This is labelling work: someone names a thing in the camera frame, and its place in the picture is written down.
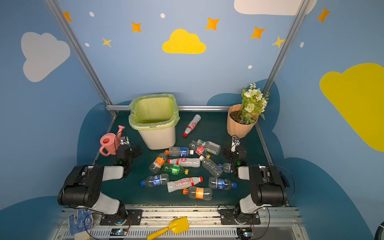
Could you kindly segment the clear bottle white cap green label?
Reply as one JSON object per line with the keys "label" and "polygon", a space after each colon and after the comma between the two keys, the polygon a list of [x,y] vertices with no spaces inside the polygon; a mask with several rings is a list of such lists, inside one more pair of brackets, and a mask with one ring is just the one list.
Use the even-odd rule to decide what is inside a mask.
{"label": "clear bottle white cap green label", "polygon": [[220,145],[213,143],[211,141],[198,140],[197,144],[198,146],[202,146],[203,148],[205,148],[207,152],[212,153],[216,156],[219,155],[222,148]]}

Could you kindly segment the white bottle red label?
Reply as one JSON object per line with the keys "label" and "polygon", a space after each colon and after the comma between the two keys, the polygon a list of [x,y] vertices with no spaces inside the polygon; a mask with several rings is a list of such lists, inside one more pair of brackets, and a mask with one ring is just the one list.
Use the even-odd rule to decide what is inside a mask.
{"label": "white bottle red label", "polygon": [[199,168],[201,165],[201,160],[199,158],[177,158],[169,159],[168,163],[187,168]]}

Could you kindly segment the clear bottle blue label white cap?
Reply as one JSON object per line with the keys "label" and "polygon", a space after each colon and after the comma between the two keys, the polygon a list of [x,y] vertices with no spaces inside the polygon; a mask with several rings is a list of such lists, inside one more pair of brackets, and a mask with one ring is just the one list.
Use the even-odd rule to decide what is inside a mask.
{"label": "clear bottle blue label white cap", "polygon": [[165,154],[170,157],[187,158],[189,155],[193,155],[194,151],[188,147],[170,147]]}

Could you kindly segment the white bottle red cap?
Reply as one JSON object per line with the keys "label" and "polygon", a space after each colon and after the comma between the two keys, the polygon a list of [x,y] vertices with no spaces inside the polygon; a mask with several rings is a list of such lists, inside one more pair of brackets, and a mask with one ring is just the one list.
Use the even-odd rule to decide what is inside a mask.
{"label": "white bottle red cap", "polygon": [[194,130],[194,128],[196,127],[197,123],[201,120],[201,116],[196,114],[193,119],[190,121],[190,123],[188,124],[187,128],[185,129],[184,133],[183,133],[183,137],[187,137],[188,134],[190,132],[192,132]]}
{"label": "white bottle red cap", "polygon": [[193,187],[198,183],[203,182],[203,177],[189,177],[183,178],[177,181],[172,181],[167,183],[167,189],[169,193],[172,193],[177,190],[187,189]]}

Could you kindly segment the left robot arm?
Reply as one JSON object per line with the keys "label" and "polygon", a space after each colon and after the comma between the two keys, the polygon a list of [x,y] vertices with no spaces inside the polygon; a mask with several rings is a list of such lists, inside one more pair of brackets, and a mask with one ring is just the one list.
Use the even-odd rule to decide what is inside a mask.
{"label": "left robot arm", "polygon": [[59,194],[58,204],[76,209],[90,209],[104,215],[125,216],[124,204],[102,193],[102,182],[126,178],[133,159],[143,154],[141,146],[121,145],[113,166],[75,166],[67,176]]}

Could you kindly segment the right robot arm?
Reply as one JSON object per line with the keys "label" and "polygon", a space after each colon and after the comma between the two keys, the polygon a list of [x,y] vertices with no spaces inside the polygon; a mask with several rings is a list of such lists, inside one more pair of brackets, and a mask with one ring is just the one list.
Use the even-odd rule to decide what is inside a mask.
{"label": "right robot arm", "polygon": [[242,198],[236,206],[238,214],[250,215],[260,208],[288,204],[286,188],[290,187],[290,183],[276,165],[248,166],[246,148],[242,146],[224,148],[222,155],[231,161],[219,164],[225,173],[250,182],[250,194]]}

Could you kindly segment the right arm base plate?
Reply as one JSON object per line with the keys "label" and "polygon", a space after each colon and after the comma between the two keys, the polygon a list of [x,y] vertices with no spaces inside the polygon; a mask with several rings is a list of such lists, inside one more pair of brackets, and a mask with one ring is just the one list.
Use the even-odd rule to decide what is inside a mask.
{"label": "right arm base plate", "polygon": [[219,209],[222,225],[260,225],[258,214],[244,214],[235,209]]}

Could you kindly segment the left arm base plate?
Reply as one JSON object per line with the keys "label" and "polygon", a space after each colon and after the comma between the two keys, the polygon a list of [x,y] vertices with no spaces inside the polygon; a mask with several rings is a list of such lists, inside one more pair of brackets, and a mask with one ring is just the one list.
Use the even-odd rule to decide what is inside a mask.
{"label": "left arm base plate", "polygon": [[100,226],[138,226],[141,223],[143,210],[128,209],[118,211],[114,215],[103,215]]}

